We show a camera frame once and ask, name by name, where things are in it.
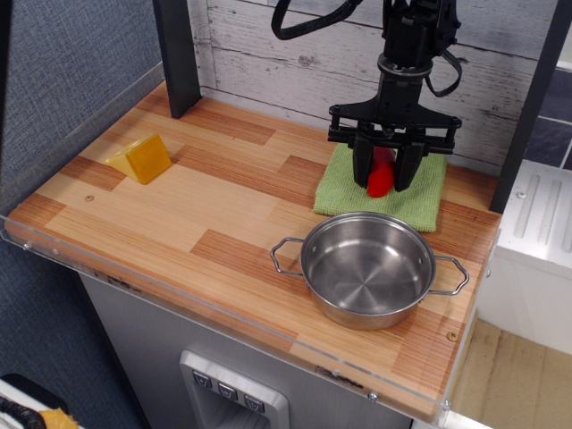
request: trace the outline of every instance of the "control panel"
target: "control panel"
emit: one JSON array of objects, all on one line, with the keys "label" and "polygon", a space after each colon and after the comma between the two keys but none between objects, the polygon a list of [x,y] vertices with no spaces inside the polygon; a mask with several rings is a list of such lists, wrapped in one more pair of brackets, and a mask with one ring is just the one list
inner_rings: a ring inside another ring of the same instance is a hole
[{"label": "control panel", "polygon": [[201,429],[290,429],[289,403],[278,391],[187,350],[180,365]]}]

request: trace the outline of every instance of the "black vertical post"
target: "black vertical post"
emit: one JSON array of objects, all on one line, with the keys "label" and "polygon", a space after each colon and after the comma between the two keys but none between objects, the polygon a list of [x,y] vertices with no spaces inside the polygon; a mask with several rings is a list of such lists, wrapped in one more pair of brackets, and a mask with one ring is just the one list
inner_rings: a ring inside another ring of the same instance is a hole
[{"label": "black vertical post", "polygon": [[8,52],[10,47],[10,22],[12,0],[0,1],[0,159],[2,159],[2,136],[4,131],[4,101],[8,80]]},{"label": "black vertical post", "polygon": [[570,29],[572,2],[559,0],[548,28],[543,51],[540,54],[533,80],[526,96],[525,104],[518,120],[517,129],[510,143],[509,152],[500,172],[499,184],[492,197],[490,209],[503,213],[509,201],[512,185],[517,179],[518,170],[525,155],[528,140],[533,132],[536,118],[543,104],[544,96],[551,83],[552,74],[559,60],[564,40]]},{"label": "black vertical post", "polygon": [[180,118],[200,99],[187,0],[153,0],[171,116]]}]

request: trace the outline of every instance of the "green cloth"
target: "green cloth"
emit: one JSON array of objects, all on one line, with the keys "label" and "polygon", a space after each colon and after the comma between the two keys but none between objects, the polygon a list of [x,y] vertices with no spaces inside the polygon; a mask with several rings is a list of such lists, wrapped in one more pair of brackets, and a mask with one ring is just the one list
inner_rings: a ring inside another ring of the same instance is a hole
[{"label": "green cloth", "polygon": [[352,149],[339,144],[315,191],[314,211],[320,215],[375,212],[396,217],[420,232],[435,232],[445,182],[445,155],[429,154],[408,189],[371,198],[354,182]]}]

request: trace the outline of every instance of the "wooden plank wall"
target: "wooden plank wall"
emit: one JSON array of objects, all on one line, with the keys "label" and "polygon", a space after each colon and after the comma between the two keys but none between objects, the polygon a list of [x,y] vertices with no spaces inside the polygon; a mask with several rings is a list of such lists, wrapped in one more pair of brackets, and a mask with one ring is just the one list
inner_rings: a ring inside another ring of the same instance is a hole
[{"label": "wooden plank wall", "polygon": [[[289,41],[271,31],[275,2],[189,0],[201,92],[327,129],[330,105],[366,101],[377,90],[383,2],[365,0],[345,22]],[[341,3],[294,0],[284,26]],[[555,6],[556,0],[458,0],[462,26],[450,51],[463,63],[463,80],[448,97],[424,88],[420,99],[463,121],[452,164],[500,173]],[[433,85],[445,88],[455,79],[435,59]]]}]

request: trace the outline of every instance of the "pot handle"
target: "pot handle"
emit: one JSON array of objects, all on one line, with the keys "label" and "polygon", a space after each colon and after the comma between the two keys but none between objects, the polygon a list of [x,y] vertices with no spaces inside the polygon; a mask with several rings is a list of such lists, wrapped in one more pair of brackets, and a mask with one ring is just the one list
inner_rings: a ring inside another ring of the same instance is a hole
[{"label": "pot handle", "polygon": [[441,259],[441,261],[451,261],[455,263],[460,272],[462,272],[465,275],[465,279],[463,280],[463,282],[461,282],[459,286],[457,286],[455,290],[429,290],[427,293],[432,293],[434,295],[451,295],[451,296],[458,295],[458,293],[461,292],[461,289],[463,289],[469,281],[470,277],[468,275],[468,271],[465,268],[463,268],[463,265],[461,265],[461,263],[454,257],[439,257],[435,255],[435,259]]},{"label": "pot handle", "polygon": [[274,246],[272,248],[272,251],[270,252],[270,257],[274,261],[274,266],[276,267],[276,271],[280,274],[297,275],[298,277],[304,277],[303,273],[295,273],[293,271],[284,271],[280,268],[280,265],[278,264],[278,259],[276,259],[276,255],[275,255],[276,250],[281,248],[287,241],[296,241],[297,243],[303,243],[304,239],[295,239],[293,237],[286,237],[286,238],[282,239],[282,241],[280,243],[278,243],[276,246]]}]

